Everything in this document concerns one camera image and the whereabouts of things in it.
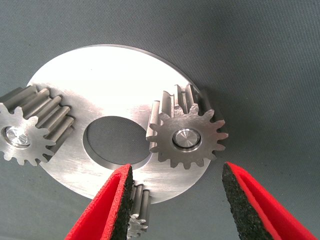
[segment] metal surface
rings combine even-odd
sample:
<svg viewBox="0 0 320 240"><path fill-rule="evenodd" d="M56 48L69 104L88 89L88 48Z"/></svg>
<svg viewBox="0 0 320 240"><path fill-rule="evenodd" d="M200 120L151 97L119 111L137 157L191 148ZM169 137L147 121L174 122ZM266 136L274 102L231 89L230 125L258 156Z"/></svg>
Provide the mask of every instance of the metal surface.
<svg viewBox="0 0 320 240"><path fill-rule="evenodd" d="M183 128L176 131L173 135L173 143L180 148L192 148L199 143L201 139L200 134L190 128Z"/></svg>
<svg viewBox="0 0 320 240"><path fill-rule="evenodd" d="M219 132L224 120L212 122L214 113L208 100L196 93L192 85L175 86L173 95L164 91L161 107L158 101L152 107L146 135L151 142L150 151L158 153L159 162L170 160L172 168L179 163L185 169L190 169L192 163L203 167L206 159L216 159L214 151L225 149L218 141L228 137Z"/></svg>
<svg viewBox="0 0 320 240"><path fill-rule="evenodd" d="M144 186L134 185L132 189L133 205L130 212L127 239L140 237L149 227L150 217L150 191Z"/></svg>
<svg viewBox="0 0 320 240"><path fill-rule="evenodd" d="M163 90L190 81L167 62L143 50L96 45L64 53L41 67L29 82L40 89L50 88L53 96L67 97L72 106L74 131L49 163L41 166L69 189L93 198L118 164L102 159L88 148L86 129L105 116L130 119L147 130L152 102L160 100ZM97 162L105 161L103 167ZM158 154L133 164L133 179L151 192L151 203L171 199L189 189L206 171L192 166L186 174L182 166L171 168L159 162Z"/></svg>
<svg viewBox="0 0 320 240"><path fill-rule="evenodd" d="M20 165L48 162L72 131L70 108L44 88L17 88L0 98L0 151Z"/></svg>

